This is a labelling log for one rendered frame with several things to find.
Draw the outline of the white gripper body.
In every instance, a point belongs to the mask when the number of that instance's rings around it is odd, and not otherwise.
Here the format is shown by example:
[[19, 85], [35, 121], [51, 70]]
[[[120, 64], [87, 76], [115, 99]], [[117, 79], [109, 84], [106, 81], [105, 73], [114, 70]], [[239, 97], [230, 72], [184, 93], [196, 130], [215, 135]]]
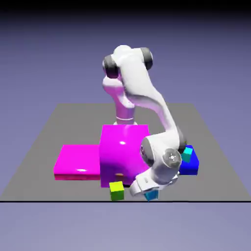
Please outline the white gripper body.
[[136, 176], [135, 180], [130, 185], [129, 191], [133, 197], [136, 197], [159, 189], [160, 185], [152, 179], [151, 173], [143, 172]]

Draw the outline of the small blue cube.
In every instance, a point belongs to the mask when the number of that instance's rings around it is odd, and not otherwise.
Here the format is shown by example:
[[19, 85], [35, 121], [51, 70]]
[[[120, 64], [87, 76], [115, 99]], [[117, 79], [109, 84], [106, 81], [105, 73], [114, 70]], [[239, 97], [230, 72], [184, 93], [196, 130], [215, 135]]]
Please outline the small blue cube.
[[147, 201], [157, 200], [159, 198], [158, 190], [150, 190], [144, 193], [144, 197]]

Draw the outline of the small yellow-green cube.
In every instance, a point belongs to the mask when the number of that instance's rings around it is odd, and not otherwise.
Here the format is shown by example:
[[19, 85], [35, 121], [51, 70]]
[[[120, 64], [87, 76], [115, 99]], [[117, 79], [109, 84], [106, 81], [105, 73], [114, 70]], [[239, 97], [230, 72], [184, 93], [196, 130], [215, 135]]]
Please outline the small yellow-green cube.
[[110, 182], [110, 198], [112, 201], [121, 201], [124, 200], [125, 189], [121, 181]]

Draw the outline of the small cyan cube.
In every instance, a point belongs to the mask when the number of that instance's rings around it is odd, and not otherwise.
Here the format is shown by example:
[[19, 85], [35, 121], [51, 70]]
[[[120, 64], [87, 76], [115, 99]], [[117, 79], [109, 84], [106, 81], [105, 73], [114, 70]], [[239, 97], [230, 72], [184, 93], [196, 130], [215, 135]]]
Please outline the small cyan cube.
[[186, 147], [184, 152], [181, 154], [182, 161], [189, 163], [191, 160], [192, 153], [193, 153], [193, 149]]

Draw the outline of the large tall magenta box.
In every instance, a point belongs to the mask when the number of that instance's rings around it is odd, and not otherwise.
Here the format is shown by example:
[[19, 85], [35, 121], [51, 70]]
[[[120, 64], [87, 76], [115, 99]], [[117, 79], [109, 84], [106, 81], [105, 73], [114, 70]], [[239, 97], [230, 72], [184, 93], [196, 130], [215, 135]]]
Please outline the large tall magenta box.
[[149, 167], [140, 155], [142, 140], [149, 136], [148, 125], [103, 125], [100, 137], [100, 184], [122, 181], [130, 186]]

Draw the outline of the large blue box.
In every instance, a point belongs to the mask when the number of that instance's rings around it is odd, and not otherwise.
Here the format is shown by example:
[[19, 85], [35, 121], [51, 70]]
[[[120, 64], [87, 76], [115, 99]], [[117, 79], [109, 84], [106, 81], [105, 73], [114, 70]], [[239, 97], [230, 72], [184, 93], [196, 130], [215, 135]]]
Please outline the large blue box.
[[191, 160], [189, 163], [182, 161], [180, 169], [179, 169], [180, 175], [196, 176], [199, 170], [199, 164], [200, 164], [199, 159], [192, 145], [187, 145], [186, 147], [192, 148], [193, 153], [192, 153]]

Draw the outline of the large flat magenta box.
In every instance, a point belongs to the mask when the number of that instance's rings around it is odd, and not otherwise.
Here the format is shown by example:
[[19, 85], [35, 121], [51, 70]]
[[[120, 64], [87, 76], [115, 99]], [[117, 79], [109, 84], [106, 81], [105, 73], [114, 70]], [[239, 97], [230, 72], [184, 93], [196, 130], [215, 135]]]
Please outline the large flat magenta box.
[[63, 145], [53, 173], [55, 180], [100, 180], [99, 145]]

